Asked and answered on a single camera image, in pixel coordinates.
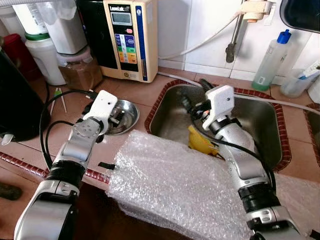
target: red sink trim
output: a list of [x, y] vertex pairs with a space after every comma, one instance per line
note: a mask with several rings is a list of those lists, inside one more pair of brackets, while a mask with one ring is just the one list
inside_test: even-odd
[[[309, 105], [307, 105], [307, 107], [320, 111], [320, 104], [315, 103], [315, 102], [310, 103]], [[318, 165], [320, 167], [320, 150], [318, 149], [318, 147], [316, 145], [316, 140], [315, 140], [315, 137], [314, 137], [314, 135], [312, 133], [311, 125], [310, 125], [310, 122], [308, 120], [308, 112], [306, 110], [303, 110], [303, 112], [304, 112], [305, 120], [306, 120], [306, 123], [307, 123], [308, 131], [309, 131], [309, 134], [310, 134], [310, 137], [311, 137], [311, 141], [312, 141], [312, 146], [313, 146], [316, 162], [318, 163]]]
[[[3, 152], [0, 152], [0, 159], [9, 163], [9, 164], [12, 164], [12, 165], [18, 167], [18, 168], [21, 168], [31, 174], [37, 175], [43, 179], [49, 174], [49, 171], [47, 169], [43, 170], [39, 167], [28, 164], [24, 161], [21, 161], [13, 156], [10, 156], [8, 154], [3, 153]], [[109, 184], [109, 180], [110, 180], [109, 176], [104, 175], [100, 172], [97, 172], [97, 171], [94, 171], [91, 169], [87, 169], [85, 172], [85, 175], [92, 178], [92, 179], [103, 182], [105, 184]]]
[[[174, 81], [171, 81], [167, 83], [164, 88], [162, 89], [159, 97], [157, 98], [156, 102], [154, 103], [150, 113], [148, 114], [146, 120], [144, 121], [144, 128], [147, 131], [147, 133], [151, 134], [150, 131], [150, 124], [156, 114], [156, 111], [162, 102], [167, 90], [175, 85], [181, 85], [181, 84], [190, 84], [188, 82], [185, 82], [180, 79], [176, 79]], [[242, 89], [242, 88], [234, 88], [234, 92], [237, 94], [245, 94], [245, 95], [251, 95], [259, 98], [264, 98], [264, 99], [272, 99], [274, 100], [273, 97], [260, 92], [260, 91], [255, 91], [255, 90], [248, 90], [248, 89]], [[291, 150], [289, 146], [289, 140], [288, 140], [288, 135], [287, 135], [287, 130], [286, 130], [286, 123], [285, 123], [285, 117], [284, 117], [284, 112], [282, 109], [282, 106], [280, 104], [275, 104], [272, 103], [274, 109], [275, 109], [275, 114], [277, 118], [277, 123], [278, 123], [278, 130], [279, 130], [279, 136], [280, 136], [280, 142], [281, 142], [281, 150], [282, 150], [282, 159], [281, 161], [277, 164], [276, 167], [273, 168], [274, 172], [278, 172], [282, 169], [284, 169], [288, 164], [291, 162]]]

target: stainless steel sink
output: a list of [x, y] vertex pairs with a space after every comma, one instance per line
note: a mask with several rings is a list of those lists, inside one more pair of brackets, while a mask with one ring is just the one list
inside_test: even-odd
[[320, 116], [309, 111], [307, 113], [307, 118], [311, 126], [315, 144], [318, 148], [318, 151], [320, 152]]
[[[185, 92], [193, 104], [205, 100], [200, 87], [181, 84], [169, 88], [150, 123], [150, 131], [158, 137], [187, 145], [191, 119], [180, 103], [178, 91]], [[232, 116], [238, 118], [242, 127], [252, 135], [260, 154], [269, 167], [274, 168], [282, 159], [274, 107], [267, 102], [236, 98]]]

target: blue bottle cap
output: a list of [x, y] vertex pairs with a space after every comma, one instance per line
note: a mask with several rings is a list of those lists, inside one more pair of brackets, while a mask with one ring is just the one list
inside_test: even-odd
[[279, 37], [276, 41], [279, 44], [286, 44], [289, 41], [290, 37], [291, 33], [289, 32], [289, 29], [286, 29], [285, 31], [280, 32]]

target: small steel dish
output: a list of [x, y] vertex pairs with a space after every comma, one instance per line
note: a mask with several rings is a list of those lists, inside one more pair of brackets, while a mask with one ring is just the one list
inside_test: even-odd
[[139, 109], [130, 101], [118, 99], [109, 118], [106, 135], [114, 136], [128, 132], [138, 121]]

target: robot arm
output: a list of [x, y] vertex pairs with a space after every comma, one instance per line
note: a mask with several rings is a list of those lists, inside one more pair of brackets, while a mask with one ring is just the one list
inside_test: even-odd
[[[209, 103], [210, 107], [209, 111], [202, 111], [202, 128], [211, 130], [216, 139], [257, 154], [252, 136], [230, 120], [234, 107], [233, 87], [212, 88], [205, 96], [206, 105]], [[262, 162], [253, 154], [230, 145], [219, 144], [219, 152], [226, 161], [229, 175], [242, 200], [247, 225], [254, 232], [250, 240], [305, 239], [288, 210], [281, 206]]]
[[20, 216], [15, 240], [72, 239], [79, 186], [97, 137], [108, 130], [108, 118], [117, 100], [114, 95], [100, 91], [83, 121], [73, 125], [49, 175]]

